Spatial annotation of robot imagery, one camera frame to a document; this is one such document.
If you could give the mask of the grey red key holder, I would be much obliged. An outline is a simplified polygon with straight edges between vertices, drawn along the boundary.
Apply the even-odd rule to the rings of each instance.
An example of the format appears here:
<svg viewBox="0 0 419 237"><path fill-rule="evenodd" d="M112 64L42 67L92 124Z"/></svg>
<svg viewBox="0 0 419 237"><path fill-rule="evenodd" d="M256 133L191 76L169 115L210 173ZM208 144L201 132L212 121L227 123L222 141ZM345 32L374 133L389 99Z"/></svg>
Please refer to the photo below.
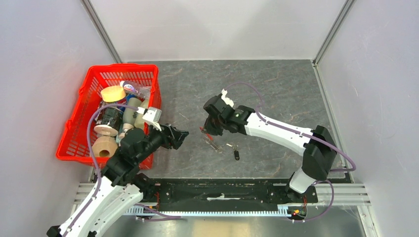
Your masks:
<svg viewBox="0 0 419 237"><path fill-rule="evenodd" d="M207 134L204 131L203 127L200 126L199 129L201 131L201 139L206 144L208 144L213 150L215 150L217 153L222 153L223 148L214 141L213 137L211 135Z"/></svg>

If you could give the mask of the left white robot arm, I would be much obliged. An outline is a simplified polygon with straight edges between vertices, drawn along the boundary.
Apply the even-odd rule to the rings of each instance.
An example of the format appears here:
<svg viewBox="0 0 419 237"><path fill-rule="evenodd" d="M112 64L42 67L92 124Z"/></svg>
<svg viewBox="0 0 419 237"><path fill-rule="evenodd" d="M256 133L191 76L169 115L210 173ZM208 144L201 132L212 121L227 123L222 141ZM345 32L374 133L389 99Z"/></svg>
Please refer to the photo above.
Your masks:
<svg viewBox="0 0 419 237"><path fill-rule="evenodd" d="M60 226L50 227L46 235L103 236L128 209L154 198L155 183L140 173L140 163L160 147L177 150L188 135L170 125L151 128L148 134L140 128L128 130L79 208Z"/></svg>

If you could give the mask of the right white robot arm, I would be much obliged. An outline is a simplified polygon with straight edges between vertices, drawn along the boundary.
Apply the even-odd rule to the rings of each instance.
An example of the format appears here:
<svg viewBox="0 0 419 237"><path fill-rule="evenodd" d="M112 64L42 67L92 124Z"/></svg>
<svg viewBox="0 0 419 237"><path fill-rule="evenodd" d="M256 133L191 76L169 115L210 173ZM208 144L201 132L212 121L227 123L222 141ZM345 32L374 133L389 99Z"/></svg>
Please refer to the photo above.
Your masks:
<svg viewBox="0 0 419 237"><path fill-rule="evenodd" d="M234 108L231 99L219 94L203 106L208 117L203 130L211 136L224 131L263 138L290 149L302 157L301 167L295 171L285 188L286 198L297 202L316 181L325 181L336 158L335 143L323 126L315 129L292 126L240 105Z"/></svg>

